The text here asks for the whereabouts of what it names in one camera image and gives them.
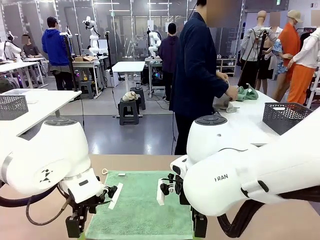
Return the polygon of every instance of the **orange shirt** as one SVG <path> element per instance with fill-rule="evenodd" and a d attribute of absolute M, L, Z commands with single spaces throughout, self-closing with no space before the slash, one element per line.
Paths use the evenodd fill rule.
<path fill-rule="evenodd" d="M 283 53 L 291 54 L 295 56 L 300 52 L 300 37 L 295 29 L 290 23 L 287 23 L 279 35 L 279 39 L 282 44 Z M 290 59 L 284 59 L 284 66 L 288 66 Z"/>

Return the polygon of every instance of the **stool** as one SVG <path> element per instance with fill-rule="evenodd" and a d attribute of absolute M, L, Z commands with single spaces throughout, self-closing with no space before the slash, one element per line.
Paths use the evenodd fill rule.
<path fill-rule="evenodd" d="M 142 110 L 146 110 L 146 102 L 145 102 L 145 94 L 144 94 L 144 89 L 142 87 L 140 87 L 139 89 L 136 89 L 135 87 L 131 87 L 130 91 L 135 92 L 136 94 L 140 95 L 141 98 L 141 103 L 140 103 L 140 107 L 142 108 Z"/>
<path fill-rule="evenodd" d="M 125 116 L 124 108 L 130 107 L 132 110 L 133 116 Z M 120 115 L 120 125 L 125 125 L 125 122 L 133 122 L 133 124 L 137 125 L 139 124 L 139 115 L 137 111 L 137 104 L 136 100 L 131 101 L 123 101 L 123 99 L 120 99 L 119 103 L 119 115 Z"/>
<path fill-rule="evenodd" d="M 85 98 L 94 99 L 95 93 L 92 91 L 91 88 L 91 81 L 79 81 L 79 89 L 81 90 L 81 87 L 86 87 L 88 93 L 82 93 L 81 95 Z"/>

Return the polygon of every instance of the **brown table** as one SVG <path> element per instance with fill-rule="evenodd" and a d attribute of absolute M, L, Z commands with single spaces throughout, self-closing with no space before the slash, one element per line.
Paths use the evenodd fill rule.
<path fill-rule="evenodd" d="M 169 163 L 174 156 L 152 155 L 91 155 L 95 173 L 105 181 L 101 174 L 103 168 L 119 171 L 169 171 Z M 17 199 L 26 197 L 16 193 L 11 187 L 0 189 L 0 196 Z M 37 222 L 45 222 L 60 210 L 64 198 L 55 190 L 51 195 L 30 207 L 30 215 Z M 240 204 L 233 207 L 228 216 L 232 219 Z M 72 214 L 68 206 L 63 214 L 46 226 L 35 226 L 26 218 L 26 207 L 0 207 L 1 240 L 68 240 L 65 225 L 66 217 Z M 290 200 L 286 203 L 265 205 L 252 218 L 240 240 L 319 240 L 320 216 L 306 201 Z M 208 217 L 208 240 L 230 240 L 221 230 L 215 217 Z"/>

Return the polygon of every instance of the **navy jacket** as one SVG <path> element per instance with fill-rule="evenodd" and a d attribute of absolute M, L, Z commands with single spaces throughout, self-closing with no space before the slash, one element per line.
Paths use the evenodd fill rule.
<path fill-rule="evenodd" d="M 179 38 L 177 36 L 168 36 L 161 41 L 159 57 L 162 59 L 162 70 L 164 72 L 175 72 L 178 47 Z"/>
<path fill-rule="evenodd" d="M 179 37 L 170 109 L 197 119 L 213 113 L 214 97 L 228 84 L 216 76 L 217 53 L 209 28 L 198 12 L 184 25 Z"/>
<path fill-rule="evenodd" d="M 48 54 L 52 66 L 69 65 L 67 47 L 60 31 L 54 28 L 46 29 L 42 36 L 42 49 Z"/>

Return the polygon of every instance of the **black basket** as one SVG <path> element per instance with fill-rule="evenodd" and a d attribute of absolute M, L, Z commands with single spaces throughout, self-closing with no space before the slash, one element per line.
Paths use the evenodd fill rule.
<path fill-rule="evenodd" d="M 14 120 L 28 111 L 26 96 L 0 95 L 0 121 Z"/>
<path fill-rule="evenodd" d="M 282 135 L 305 119 L 312 111 L 299 103 L 266 102 L 263 122 Z"/>

